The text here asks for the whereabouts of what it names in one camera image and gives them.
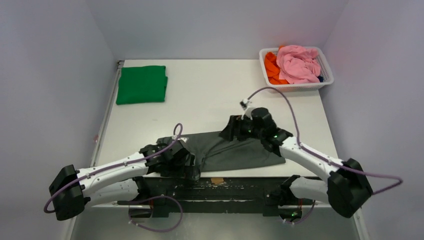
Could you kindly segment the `dark grey t-shirt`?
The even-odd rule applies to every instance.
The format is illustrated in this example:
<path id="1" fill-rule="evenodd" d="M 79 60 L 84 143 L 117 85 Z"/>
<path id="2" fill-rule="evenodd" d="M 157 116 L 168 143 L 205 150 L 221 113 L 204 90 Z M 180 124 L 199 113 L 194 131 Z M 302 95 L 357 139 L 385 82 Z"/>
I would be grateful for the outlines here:
<path id="1" fill-rule="evenodd" d="M 274 166 L 286 163 L 284 157 L 264 149 L 258 139 L 226 141 L 218 131 L 184 134 L 185 149 L 194 155 L 200 172 L 219 172 Z"/>

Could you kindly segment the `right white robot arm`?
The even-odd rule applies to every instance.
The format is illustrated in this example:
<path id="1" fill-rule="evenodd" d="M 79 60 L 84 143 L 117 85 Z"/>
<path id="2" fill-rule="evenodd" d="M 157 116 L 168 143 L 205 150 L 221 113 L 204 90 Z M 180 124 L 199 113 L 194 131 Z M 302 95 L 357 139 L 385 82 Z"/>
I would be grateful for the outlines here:
<path id="1" fill-rule="evenodd" d="M 319 180 L 292 176 L 283 186 L 298 199 L 329 204 L 342 217 L 352 217 L 374 193 L 359 162 L 322 156 L 308 148 L 277 127 L 267 108 L 249 107 L 244 115 L 230 116 L 219 136 L 226 141 L 257 139 L 268 152 L 308 169 Z"/>

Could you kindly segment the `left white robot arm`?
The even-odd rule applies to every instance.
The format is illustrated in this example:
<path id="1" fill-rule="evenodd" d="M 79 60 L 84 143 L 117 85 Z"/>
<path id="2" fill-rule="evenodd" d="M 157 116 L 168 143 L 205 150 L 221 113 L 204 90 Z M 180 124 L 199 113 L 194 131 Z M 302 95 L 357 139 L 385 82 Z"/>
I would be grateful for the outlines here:
<path id="1" fill-rule="evenodd" d="M 89 168 L 63 167 L 49 186 L 46 213 L 54 213 L 58 221 L 71 219 L 85 208 L 148 199 L 150 190 L 144 176 L 158 173 L 161 177 L 196 181 L 201 170 L 185 140 L 149 144 L 123 159 Z"/>

